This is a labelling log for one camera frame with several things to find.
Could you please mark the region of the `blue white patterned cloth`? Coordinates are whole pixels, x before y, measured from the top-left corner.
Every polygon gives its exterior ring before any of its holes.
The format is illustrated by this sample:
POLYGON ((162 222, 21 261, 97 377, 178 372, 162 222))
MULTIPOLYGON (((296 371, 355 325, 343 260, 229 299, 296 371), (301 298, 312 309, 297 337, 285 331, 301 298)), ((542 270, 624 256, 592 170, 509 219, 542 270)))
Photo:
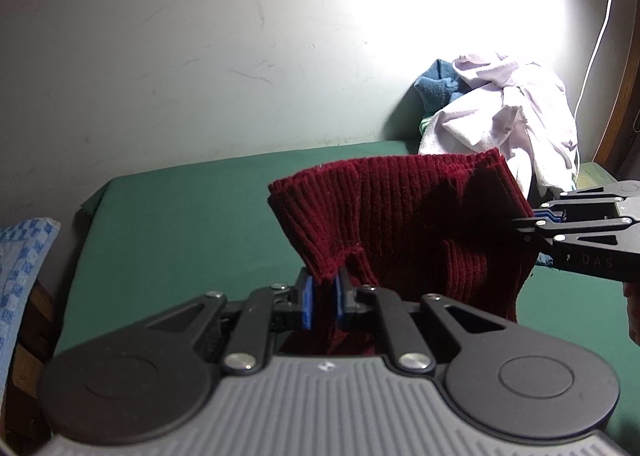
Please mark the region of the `blue white patterned cloth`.
POLYGON ((0 384, 4 398, 26 303, 61 224, 48 217, 1 228, 0 384))

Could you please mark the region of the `blue garment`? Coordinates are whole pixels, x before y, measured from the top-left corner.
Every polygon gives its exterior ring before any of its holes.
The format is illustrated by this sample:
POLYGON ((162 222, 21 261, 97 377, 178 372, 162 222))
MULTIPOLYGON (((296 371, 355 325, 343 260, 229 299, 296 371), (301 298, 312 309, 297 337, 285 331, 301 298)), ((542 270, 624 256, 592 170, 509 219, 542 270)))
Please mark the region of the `blue garment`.
POLYGON ((413 83, 421 98, 424 113, 430 117, 447 104, 469 93, 466 84, 451 62, 437 59, 413 83))

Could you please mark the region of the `dark red knit sweater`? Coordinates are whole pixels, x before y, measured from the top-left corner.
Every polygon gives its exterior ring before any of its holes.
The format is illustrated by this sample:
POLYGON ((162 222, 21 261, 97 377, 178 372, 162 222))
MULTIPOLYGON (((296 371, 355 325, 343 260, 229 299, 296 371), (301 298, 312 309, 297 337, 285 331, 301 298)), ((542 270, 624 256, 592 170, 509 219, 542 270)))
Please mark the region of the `dark red knit sweater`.
POLYGON ((496 150, 327 163, 272 182, 268 203, 314 279, 321 314, 284 341, 291 354, 372 353, 370 333, 329 317, 340 269, 355 287, 410 302, 439 293, 514 320, 536 261, 512 228, 532 208, 496 150))

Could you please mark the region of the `white garment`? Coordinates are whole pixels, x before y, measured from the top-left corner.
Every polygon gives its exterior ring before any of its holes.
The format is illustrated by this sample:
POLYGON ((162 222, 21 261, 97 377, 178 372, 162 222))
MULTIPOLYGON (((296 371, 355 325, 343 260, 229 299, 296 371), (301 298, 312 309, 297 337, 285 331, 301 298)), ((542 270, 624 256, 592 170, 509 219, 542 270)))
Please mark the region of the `white garment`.
POLYGON ((497 149, 528 196, 577 187, 577 127, 565 84, 535 61, 490 52, 451 61, 469 93, 420 123, 421 155, 497 149))

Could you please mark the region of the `wooden wardrobe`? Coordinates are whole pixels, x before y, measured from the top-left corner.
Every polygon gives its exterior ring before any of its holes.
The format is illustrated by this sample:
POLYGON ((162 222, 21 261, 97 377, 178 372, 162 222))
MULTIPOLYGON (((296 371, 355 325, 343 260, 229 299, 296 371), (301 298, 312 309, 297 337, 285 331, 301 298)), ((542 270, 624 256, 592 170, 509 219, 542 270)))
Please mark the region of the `wooden wardrobe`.
POLYGON ((639 114, 639 31, 634 30, 622 83, 594 162, 611 174, 623 165, 634 143, 639 114))

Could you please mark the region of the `green table cloth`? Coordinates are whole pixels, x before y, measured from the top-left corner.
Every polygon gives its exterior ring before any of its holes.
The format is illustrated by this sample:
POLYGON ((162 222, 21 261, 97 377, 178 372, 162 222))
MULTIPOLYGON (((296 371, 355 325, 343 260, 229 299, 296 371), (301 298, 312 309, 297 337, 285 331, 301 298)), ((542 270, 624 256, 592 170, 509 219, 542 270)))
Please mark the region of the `green table cloth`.
MULTIPOLYGON (((275 179, 336 160, 413 153, 387 141, 194 163, 111 179, 78 212, 88 235, 70 285, 58 348, 209 291, 233 300, 293 283, 302 262, 269 208, 275 179)), ((518 296, 518 321, 585 346, 620 377, 608 436, 639 449, 639 349, 615 281, 538 266, 518 296)))

